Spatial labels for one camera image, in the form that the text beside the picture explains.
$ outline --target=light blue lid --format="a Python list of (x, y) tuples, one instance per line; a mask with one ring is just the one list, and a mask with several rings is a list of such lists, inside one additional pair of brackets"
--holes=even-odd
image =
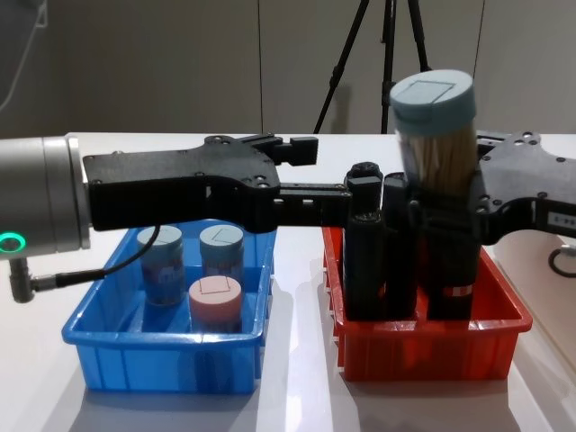
[[(139, 248), (142, 248), (152, 237), (154, 227), (143, 229), (138, 233), (136, 240)], [(174, 255), (181, 253), (182, 231), (170, 225), (162, 225), (158, 237), (154, 240), (152, 247), (142, 256), (142, 259), (173, 259)]]
[(390, 91), (396, 129), (433, 136), (458, 131), (476, 115), (473, 79), (459, 70), (431, 70), (401, 80)]
[(204, 229), (200, 233), (200, 253), (212, 262), (235, 261), (244, 254), (244, 232), (233, 225)]

